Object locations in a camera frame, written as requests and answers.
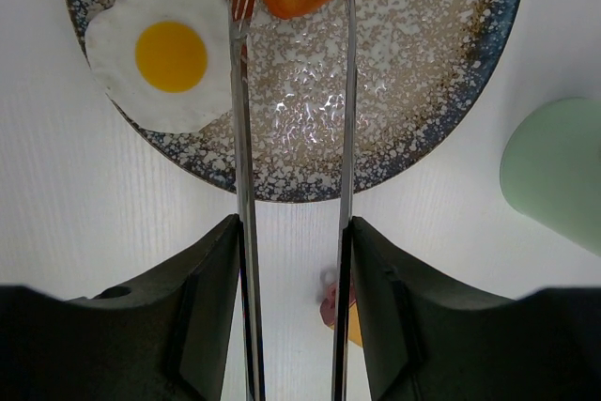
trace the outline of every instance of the egg white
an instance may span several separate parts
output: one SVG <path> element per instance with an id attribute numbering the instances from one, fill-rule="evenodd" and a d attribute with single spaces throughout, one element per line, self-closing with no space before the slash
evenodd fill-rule
<path id="1" fill-rule="evenodd" d="M 140 35 L 163 21 L 188 25 L 205 43 L 207 71 L 188 91 L 161 91 L 144 79 L 136 65 Z M 116 0 L 85 30 L 85 51 L 108 97 L 143 129 L 200 131 L 231 108 L 226 0 Z"/>

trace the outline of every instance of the green cup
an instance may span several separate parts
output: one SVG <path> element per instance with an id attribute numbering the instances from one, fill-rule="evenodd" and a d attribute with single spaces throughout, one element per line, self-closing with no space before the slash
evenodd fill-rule
<path id="1" fill-rule="evenodd" d="M 601 101 L 565 99 L 522 122 L 501 162 L 517 211 L 601 255 Z"/>

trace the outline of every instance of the fork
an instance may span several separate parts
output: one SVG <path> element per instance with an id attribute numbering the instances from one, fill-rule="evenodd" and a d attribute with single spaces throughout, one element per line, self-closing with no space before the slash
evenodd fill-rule
<path id="1" fill-rule="evenodd" d="M 236 150 L 236 192 L 240 217 L 239 254 L 244 342 L 246 351 L 247 401 L 265 400 L 263 332 L 254 210 L 253 152 L 249 114 L 248 51 L 246 39 L 253 17 L 254 0 L 228 0 L 232 65 L 232 107 Z"/>

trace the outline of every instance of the fried egg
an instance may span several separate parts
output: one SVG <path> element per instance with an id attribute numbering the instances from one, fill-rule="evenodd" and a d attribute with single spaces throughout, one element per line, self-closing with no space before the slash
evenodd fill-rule
<path id="1" fill-rule="evenodd" d="M 200 131 L 231 108 L 226 0 L 116 0 L 90 22 L 85 51 L 143 129 Z"/>

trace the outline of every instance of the white surface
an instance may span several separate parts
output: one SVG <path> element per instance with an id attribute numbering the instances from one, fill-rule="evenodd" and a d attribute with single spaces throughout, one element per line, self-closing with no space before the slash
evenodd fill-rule
<path id="1" fill-rule="evenodd" d="M 462 281 L 517 297 L 601 283 L 601 258 L 513 212 L 498 170 L 536 106 L 601 98 L 601 0 L 522 0 L 483 96 L 432 155 L 357 196 L 355 213 Z M 235 211 L 235 198 L 153 150 L 93 83 L 63 0 L 0 0 L 0 282 L 94 295 L 163 261 Z M 319 273 L 337 202 L 257 208 L 269 399 L 329 398 Z M 239 328 L 224 400 L 243 393 Z M 368 399 L 361 352 L 349 399 Z"/>

